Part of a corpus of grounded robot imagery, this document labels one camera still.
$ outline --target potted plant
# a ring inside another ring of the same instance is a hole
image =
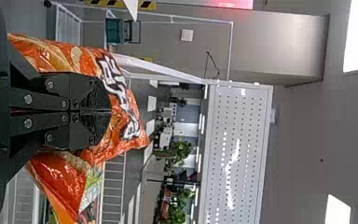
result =
[[[171,142],[168,149],[162,151],[154,151],[157,159],[168,159],[169,164],[166,166],[170,170],[175,164],[184,165],[184,159],[190,154],[192,144],[186,141]]]
[[[172,142],[169,149],[172,160],[167,168],[171,169],[175,164],[183,166],[185,164],[184,160],[190,154],[192,147],[192,144],[186,141]]]
[[[185,208],[187,203],[190,201],[191,198],[194,197],[194,192],[190,189],[182,190],[176,196],[176,202],[171,203],[170,206],[170,216],[168,220],[163,221],[162,223],[169,223],[169,224],[183,224],[186,222],[186,212]]]

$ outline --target white perforated panel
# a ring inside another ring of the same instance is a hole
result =
[[[204,208],[205,223],[252,223],[259,216],[269,91],[216,87]]]

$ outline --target orange snack bag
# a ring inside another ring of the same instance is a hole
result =
[[[57,152],[40,152],[27,164],[36,184],[47,194],[59,221],[74,223],[82,208],[95,197],[85,195],[93,167],[101,167],[102,162],[132,148],[149,145],[138,106],[114,55],[107,50],[26,35],[8,35],[8,39],[40,74],[74,72],[98,77],[109,92],[112,119],[108,130],[98,146],[85,148],[78,155],[79,162],[84,161],[89,167],[84,164],[79,167],[79,162],[73,162],[74,155],[68,152],[65,156]]]

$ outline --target green plant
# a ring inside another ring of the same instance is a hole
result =
[[[186,222],[186,212],[184,209],[188,201],[194,197],[193,191],[190,189],[183,189],[177,195],[177,203],[171,204],[170,208],[170,224],[183,224]]]
[[[185,164],[184,159],[190,154],[192,147],[192,144],[186,141],[172,142],[168,150],[170,157],[172,157],[170,165],[179,163],[180,166],[183,166]]]

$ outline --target bolt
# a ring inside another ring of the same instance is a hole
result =
[[[52,90],[54,88],[54,82],[52,82],[52,81],[49,81],[46,85],[49,90]]]
[[[8,152],[8,148],[7,147],[0,147],[0,150],[3,152]]]
[[[66,115],[63,115],[62,116],[62,122],[66,122],[66,121],[68,121],[68,117],[66,117]]]
[[[66,103],[66,101],[62,101],[61,106],[62,106],[62,108],[66,108],[68,106],[68,104]]]
[[[32,121],[30,119],[26,119],[24,121],[24,127],[30,129],[32,127]]]
[[[74,121],[74,123],[78,123],[78,122],[79,122],[79,116],[78,116],[78,115],[74,115],[73,121]]]
[[[90,137],[90,138],[89,138],[89,144],[90,144],[90,145],[94,145],[94,137]]]
[[[78,100],[74,100],[74,108],[78,108],[79,107],[79,102]]]
[[[32,103],[33,99],[32,99],[32,96],[31,95],[26,95],[24,96],[24,102],[27,104],[27,105],[30,105]]]
[[[46,136],[46,140],[48,142],[52,142],[53,141],[53,135],[51,133],[49,133],[47,136]]]

